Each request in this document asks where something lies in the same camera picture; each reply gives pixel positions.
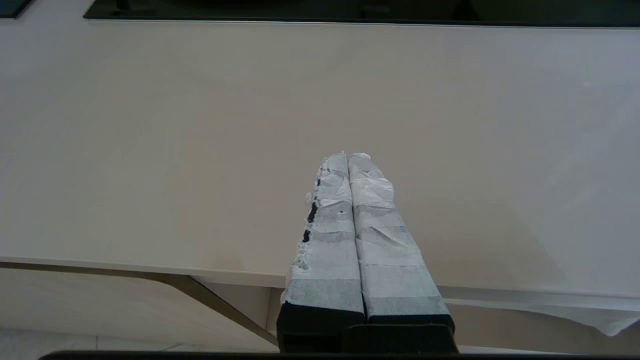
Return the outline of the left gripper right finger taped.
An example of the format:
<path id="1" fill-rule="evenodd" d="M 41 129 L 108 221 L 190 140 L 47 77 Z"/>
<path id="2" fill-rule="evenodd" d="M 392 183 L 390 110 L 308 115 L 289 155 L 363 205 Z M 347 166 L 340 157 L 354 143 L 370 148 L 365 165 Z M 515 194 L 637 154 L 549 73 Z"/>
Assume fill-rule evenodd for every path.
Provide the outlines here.
<path id="1" fill-rule="evenodd" d="M 455 322 L 394 200 L 394 186 L 366 153 L 349 157 L 356 249 L 366 317 L 376 325 Z"/>

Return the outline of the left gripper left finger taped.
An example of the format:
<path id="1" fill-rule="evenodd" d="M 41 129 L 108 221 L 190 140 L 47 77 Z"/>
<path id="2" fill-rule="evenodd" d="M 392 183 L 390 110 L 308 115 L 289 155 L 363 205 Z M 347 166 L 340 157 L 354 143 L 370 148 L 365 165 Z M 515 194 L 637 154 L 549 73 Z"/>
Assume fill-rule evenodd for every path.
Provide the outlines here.
<path id="1" fill-rule="evenodd" d="M 310 195 L 282 295 L 279 348 L 340 351 L 345 331 L 365 321 L 348 158 L 336 153 L 322 162 Z"/>

